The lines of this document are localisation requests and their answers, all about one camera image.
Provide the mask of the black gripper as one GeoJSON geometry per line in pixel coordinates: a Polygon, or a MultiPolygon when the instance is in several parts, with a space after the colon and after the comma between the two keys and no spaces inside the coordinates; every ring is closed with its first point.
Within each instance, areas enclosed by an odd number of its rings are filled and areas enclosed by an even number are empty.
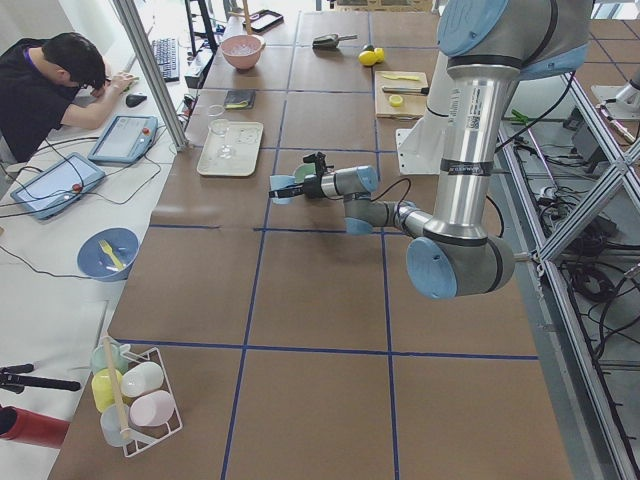
{"type": "Polygon", "coordinates": [[[268,192],[270,198],[293,198],[304,195],[309,199],[322,197],[321,178],[317,175],[307,175],[302,181],[302,185],[288,185],[268,192]]]}

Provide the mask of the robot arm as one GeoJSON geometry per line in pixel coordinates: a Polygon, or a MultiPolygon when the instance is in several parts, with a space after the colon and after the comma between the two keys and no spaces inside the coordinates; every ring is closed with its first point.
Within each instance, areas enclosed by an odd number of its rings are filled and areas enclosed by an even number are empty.
{"type": "Polygon", "coordinates": [[[411,239],[406,252],[414,288],[433,299],[492,292],[514,271],[514,254],[482,224],[499,124],[523,80],[576,70],[588,49],[589,1],[451,1],[437,44],[452,79],[435,210],[373,199],[369,166],[331,170],[322,153],[302,182],[272,187],[272,199],[341,199],[351,234],[395,227],[411,239]]]}
{"type": "Polygon", "coordinates": [[[639,70],[621,86],[593,85],[596,107],[608,120],[639,119],[639,70]]]}

